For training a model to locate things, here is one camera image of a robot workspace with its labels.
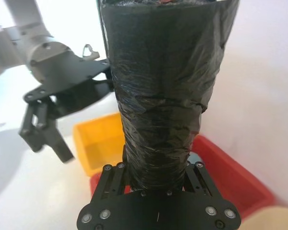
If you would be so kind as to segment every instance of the beige object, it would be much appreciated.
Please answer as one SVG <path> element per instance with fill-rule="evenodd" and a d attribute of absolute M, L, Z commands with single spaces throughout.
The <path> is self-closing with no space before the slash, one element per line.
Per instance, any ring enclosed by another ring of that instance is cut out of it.
<path fill-rule="evenodd" d="M 288 208 L 262 209 L 247 218 L 239 230 L 288 230 Z"/>

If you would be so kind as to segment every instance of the red item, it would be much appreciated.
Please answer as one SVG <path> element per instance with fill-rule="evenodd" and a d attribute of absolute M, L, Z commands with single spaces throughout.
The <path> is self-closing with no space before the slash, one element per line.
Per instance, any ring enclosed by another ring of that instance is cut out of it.
<path fill-rule="evenodd" d="M 242 219 L 260 208 L 275 203 L 272 193 L 256 177 L 211 141 L 198 135 L 194 140 L 192 151 L 203 159 L 218 190 L 225 199 L 237 207 Z M 91 177 L 92 194 L 100 175 L 101 173 L 97 173 Z M 125 193 L 129 192 L 130 187 L 127 186 Z"/>

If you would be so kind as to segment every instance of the white background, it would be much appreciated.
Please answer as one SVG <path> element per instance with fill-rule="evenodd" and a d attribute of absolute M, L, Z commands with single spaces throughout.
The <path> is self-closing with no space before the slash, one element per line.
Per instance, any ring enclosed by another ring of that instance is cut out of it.
<path fill-rule="evenodd" d="M 104 57 L 94 0 L 38 3 L 58 40 L 78 55 L 90 43 Z M 2 0 L 0 24 L 13 25 Z M 0 76 L 0 229 L 74 230 L 90 199 L 79 162 L 64 165 L 48 148 L 33 154 L 17 135 L 22 95 L 37 85 L 24 66 Z M 59 129 L 74 150 L 75 123 L 115 111 L 112 94 Z M 288 0 L 242 0 L 201 131 L 288 205 Z"/>

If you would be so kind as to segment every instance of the screw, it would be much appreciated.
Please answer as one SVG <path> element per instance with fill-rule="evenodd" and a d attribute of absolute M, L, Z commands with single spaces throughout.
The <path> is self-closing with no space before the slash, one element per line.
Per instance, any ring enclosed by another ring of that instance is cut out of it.
<path fill-rule="evenodd" d="M 224 211 L 224 213 L 225 213 L 225 216 L 227 216 L 230 219 L 236 218 L 236 213 L 233 210 L 231 210 L 231 209 L 226 209 Z"/>
<path fill-rule="evenodd" d="M 111 213 L 110 213 L 110 211 L 109 210 L 107 210 L 107 209 L 105 209 L 105 210 L 102 210 L 101 212 L 100 212 L 100 218 L 102 218 L 102 219 L 107 219 L 107 218 L 109 218 L 109 216 L 111 215 Z"/>
<path fill-rule="evenodd" d="M 208 206 L 206 208 L 206 213 L 210 216 L 215 216 L 216 215 L 216 209 L 214 207 Z"/>
<path fill-rule="evenodd" d="M 196 163 L 196 166 L 197 166 L 198 168 L 202 168 L 204 165 L 203 165 L 202 163 Z"/>
<path fill-rule="evenodd" d="M 43 44 L 43 48 L 44 48 L 44 49 L 51 49 L 49 43 L 44 43 L 44 44 Z"/>
<path fill-rule="evenodd" d="M 119 164 L 119 168 L 122 169 L 123 167 L 125 167 L 124 163 Z"/>
<path fill-rule="evenodd" d="M 106 171 L 109 171 L 110 169 L 111 169 L 111 166 L 110 166 L 110 165 L 106 165 L 106 166 L 105 166 L 105 170 L 106 170 Z"/>
<path fill-rule="evenodd" d="M 30 61 L 30 66 L 35 66 L 36 64 L 37 64 L 37 61 L 35 60 Z"/>
<path fill-rule="evenodd" d="M 45 128 L 46 127 L 46 124 L 45 123 L 38 123 L 36 125 L 37 128 Z"/>
<path fill-rule="evenodd" d="M 141 196 L 146 196 L 146 192 L 145 191 L 141 191 Z"/>
<path fill-rule="evenodd" d="M 217 227 L 218 229 L 223 229 L 223 228 L 225 228 L 225 224 L 224 224 L 222 221 L 217 220 L 217 221 L 216 221 L 216 227 Z"/>
<path fill-rule="evenodd" d="M 30 130 L 28 130 L 28 129 L 23 129 L 21 131 L 21 134 L 24 135 L 24 136 L 28 135 L 29 133 L 30 133 Z"/>
<path fill-rule="evenodd" d="M 86 224 L 88 222 L 90 222 L 92 220 L 92 215 L 91 214 L 85 214 L 82 219 L 81 222 Z"/>
<path fill-rule="evenodd" d="M 97 225 L 95 226 L 95 230 L 103 230 L 102 225 L 101 225 L 101 224 L 97 224 Z"/>

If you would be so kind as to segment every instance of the wrapped cylindrical object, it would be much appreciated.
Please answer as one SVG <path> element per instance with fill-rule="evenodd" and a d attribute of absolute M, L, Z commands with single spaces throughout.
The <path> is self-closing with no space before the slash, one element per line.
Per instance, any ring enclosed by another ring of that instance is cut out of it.
<path fill-rule="evenodd" d="M 239 0 L 104 0 L 134 189 L 181 188 Z"/>

